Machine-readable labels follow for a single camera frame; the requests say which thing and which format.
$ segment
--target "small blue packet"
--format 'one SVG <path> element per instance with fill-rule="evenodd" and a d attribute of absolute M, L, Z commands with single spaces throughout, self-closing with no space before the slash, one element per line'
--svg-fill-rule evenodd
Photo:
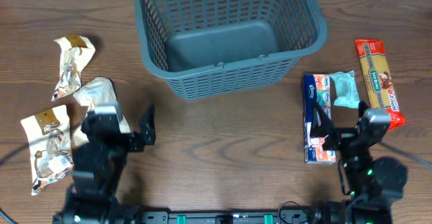
<path fill-rule="evenodd" d="M 330 78 L 333 79 L 336 86 L 337 98 L 334 105 L 357 109 L 360 98 L 358 96 L 354 71 L 336 72 L 330 74 Z"/>

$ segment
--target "brown tabletop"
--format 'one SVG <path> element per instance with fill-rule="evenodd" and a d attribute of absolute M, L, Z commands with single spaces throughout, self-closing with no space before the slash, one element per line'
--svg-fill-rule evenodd
<path fill-rule="evenodd" d="M 384 140 L 432 161 L 432 0 L 319 0 L 329 36 L 277 84 L 197 101 L 178 98 L 141 62 L 132 0 L 0 0 L 0 157 L 27 143 L 20 120 L 66 104 L 71 123 L 86 109 L 68 96 L 51 102 L 59 79 L 54 39 L 87 36 L 97 51 L 82 73 L 113 80 L 135 128 L 150 102 L 157 142 L 132 154 L 117 197 L 124 204 L 173 211 L 278 208 L 285 200 L 310 205 L 341 201 L 336 165 L 304 164 L 300 79 L 306 72 L 354 70 L 368 101 L 355 38 L 384 40 L 399 104 L 408 123 Z M 356 110 L 332 107 L 337 125 L 353 125 Z M 432 173 L 382 146 L 372 155 L 408 166 L 395 223 L 432 222 Z M 63 207 L 72 178 L 31 196 L 29 151 L 0 167 L 0 207 L 19 223 L 49 223 Z"/>

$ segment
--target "dark gray plastic bin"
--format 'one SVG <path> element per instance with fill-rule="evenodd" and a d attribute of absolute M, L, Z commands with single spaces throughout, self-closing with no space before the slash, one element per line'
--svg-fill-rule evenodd
<path fill-rule="evenodd" d="M 142 60 L 183 99 L 275 83 L 318 51 L 317 0 L 134 0 Z"/>

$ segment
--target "teal clamp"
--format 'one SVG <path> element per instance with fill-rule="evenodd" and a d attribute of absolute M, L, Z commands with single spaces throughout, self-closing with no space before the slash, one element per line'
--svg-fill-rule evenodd
<path fill-rule="evenodd" d="M 186 224 L 186 216 L 177 216 L 177 224 Z"/>
<path fill-rule="evenodd" d="M 273 215 L 264 215 L 264 224 L 273 224 Z"/>

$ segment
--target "basket rim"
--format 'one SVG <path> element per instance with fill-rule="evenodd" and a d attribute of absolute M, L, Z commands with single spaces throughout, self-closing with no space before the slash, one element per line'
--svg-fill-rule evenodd
<path fill-rule="evenodd" d="M 278 53 L 268 54 L 265 57 L 260 56 L 257 58 L 244 59 L 241 61 L 229 62 L 226 64 L 218 64 L 218 65 L 206 65 L 198 68 L 187 69 L 181 72 L 167 72 L 155 65 L 153 60 L 150 58 L 148 41 L 146 37 L 146 28 L 144 25 L 144 18 L 142 16 L 142 1 L 141 0 L 133 0 L 134 2 L 134 10 L 135 10 L 135 20 L 136 27 L 138 31 L 138 38 L 140 40 L 140 48 L 141 48 L 141 59 L 144 66 L 147 68 L 150 73 L 153 75 L 166 79 L 166 80 L 177 80 L 188 77 L 195 77 L 197 74 L 203 75 L 207 73 L 213 73 L 221 70 L 229 70 L 229 69 L 238 69 L 243 67 L 250 67 L 254 65 L 262 65 L 264 63 L 269 63 L 270 61 L 278 61 L 284 59 L 292 59 L 297 57 L 302 57 L 305 55 L 310 55 L 312 53 L 317 52 L 327 40 L 327 23 L 324 20 L 323 15 L 319 9 L 318 0 L 309 0 L 311 14 L 317 23 L 317 34 L 318 37 L 315 42 L 304 49 L 298 49 L 294 51 L 284 51 Z"/>

